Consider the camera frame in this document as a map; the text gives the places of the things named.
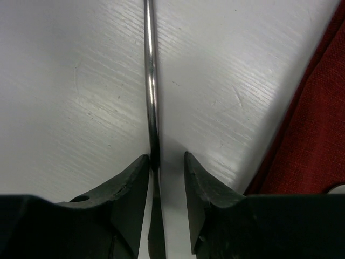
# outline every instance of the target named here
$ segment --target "dark red fabric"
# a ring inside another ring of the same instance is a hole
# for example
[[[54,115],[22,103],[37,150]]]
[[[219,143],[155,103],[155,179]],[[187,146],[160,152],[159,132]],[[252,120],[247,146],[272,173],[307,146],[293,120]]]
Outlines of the dark red fabric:
[[[246,194],[325,193],[345,183],[345,0]]]

